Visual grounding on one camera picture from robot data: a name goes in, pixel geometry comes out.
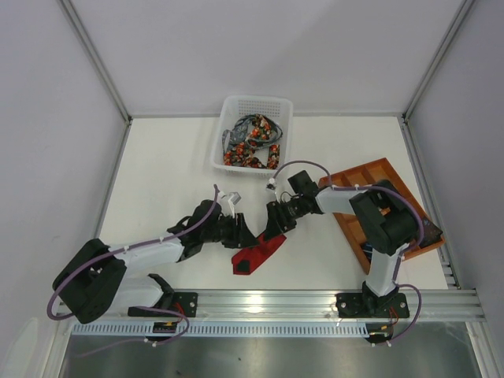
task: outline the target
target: basket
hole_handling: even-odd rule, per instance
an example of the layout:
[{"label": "basket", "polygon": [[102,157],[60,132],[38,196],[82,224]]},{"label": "basket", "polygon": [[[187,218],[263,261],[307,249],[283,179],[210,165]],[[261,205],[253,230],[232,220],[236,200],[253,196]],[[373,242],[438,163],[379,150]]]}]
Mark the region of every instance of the basket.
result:
[{"label": "basket", "polygon": [[[291,148],[291,129],[292,112],[294,106],[292,102],[285,98],[265,97],[265,96],[230,96],[225,99],[220,112],[219,126],[217,134],[213,141],[213,148],[210,155],[210,161],[214,168],[232,174],[255,174],[260,176],[272,176],[275,169],[259,169],[250,167],[234,167],[224,165],[224,152],[222,150],[222,133],[224,130],[232,130],[237,120],[248,114],[263,114],[275,121],[283,131],[283,136],[279,141],[280,167],[286,161],[289,161]],[[259,150],[254,154],[262,162],[266,163],[268,159],[268,149]]]}]

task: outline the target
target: red object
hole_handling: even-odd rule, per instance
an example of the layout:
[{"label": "red object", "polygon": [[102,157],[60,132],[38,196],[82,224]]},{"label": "red object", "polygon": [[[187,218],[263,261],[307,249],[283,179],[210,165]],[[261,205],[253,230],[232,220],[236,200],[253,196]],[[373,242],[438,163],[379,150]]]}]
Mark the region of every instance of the red object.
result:
[{"label": "red object", "polygon": [[264,232],[259,235],[259,245],[252,248],[243,248],[232,257],[233,274],[248,276],[255,269],[259,268],[263,262],[275,253],[287,239],[284,234],[275,236],[273,239],[265,242]]}]

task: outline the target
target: orange tray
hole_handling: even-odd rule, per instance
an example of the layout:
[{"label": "orange tray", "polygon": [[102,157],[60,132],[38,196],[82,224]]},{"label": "orange tray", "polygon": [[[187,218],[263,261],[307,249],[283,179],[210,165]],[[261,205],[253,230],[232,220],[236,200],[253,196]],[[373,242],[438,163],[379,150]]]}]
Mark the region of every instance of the orange tray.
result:
[{"label": "orange tray", "polygon": [[[370,185],[383,179],[389,180],[395,186],[399,194],[409,201],[411,205],[413,205],[415,210],[418,212],[418,215],[420,215],[420,218],[427,217],[425,211],[421,208],[420,204],[413,197],[408,187],[401,180],[401,177],[399,177],[398,173],[394,170],[394,168],[392,168],[391,163],[385,157],[383,159],[372,161],[370,163],[359,165],[358,167],[331,175],[332,183],[341,187],[352,187],[355,184]],[[327,184],[327,177],[322,177],[318,182],[319,187],[323,187]],[[366,237],[356,216],[334,213],[334,217],[343,230],[343,234],[345,234],[348,239],[348,243],[352,247],[352,250],[361,264],[362,269],[366,274],[368,274],[369,269],[371,268],[371,263],[361,248],[361,244],[366,242]],[[437,243],[433,243],[425,248],[417,247],[414,250],[406,252],[405,258],[408,260],[418,256],[419,254],[424,254],[425,252],[434,250],[435,248],[442,246],[444,242],[444,237],[441,235],[441,240]]]}]

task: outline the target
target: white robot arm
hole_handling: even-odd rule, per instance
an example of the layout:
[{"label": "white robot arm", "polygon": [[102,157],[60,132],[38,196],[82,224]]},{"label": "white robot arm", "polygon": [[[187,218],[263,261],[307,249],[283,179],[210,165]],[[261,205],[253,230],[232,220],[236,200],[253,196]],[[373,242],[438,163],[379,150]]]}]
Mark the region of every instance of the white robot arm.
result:
[{"label": "white robot arm", "polygon": [[215,201],[202,201],[192,216],[184,217],[157,239],[112,247],[100,239],[88,241],[53,283],[68,314],[55,316],[57,301],[52,300],[48,316],[60,320],[75,315],[86,324],[104,313],[139,313],[139,307],[169,309],[174,291],[166,281],[153,274],[135,276],[191,258],[204,243],[221,242],[227,248],[259,245],[243,214],[234,211],[240,200],[238,193],[221,192],[218,198],[219,203],[217,196]]},{"label": "white robot arm", "polygon": [[[394,186],[382,180],[356,190],[336,186],[319,188],[306,171],[288,181],[295,195],[287,202],[277,199],[267,204],[265,240],[290,231],[298,218],[309,213],[355,215],[373,248],[371,269],[362,284],[362,293],[337,297],[339,315],[389,317],[389,310],[394,308],[400,317],[409,316],[406,298],[398,292],[395,281],[402,254],[411,248],[414,240],[423,238],[423,226],[417,212]],[[270,180],[267,188],[276,192],[274,180]]]}]

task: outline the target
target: metal floor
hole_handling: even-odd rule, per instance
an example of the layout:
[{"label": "metal floor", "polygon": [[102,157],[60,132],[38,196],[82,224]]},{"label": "metal floor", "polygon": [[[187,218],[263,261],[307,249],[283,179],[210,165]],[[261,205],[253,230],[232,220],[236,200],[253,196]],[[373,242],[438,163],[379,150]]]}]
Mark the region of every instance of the metal floor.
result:
[{"label": "metal floor", "polygon": [[463,323],[423,323],[393,345],[363,339],[185,337],[156,349],[120,340],[72,336],[60,378],[479,377]]}]

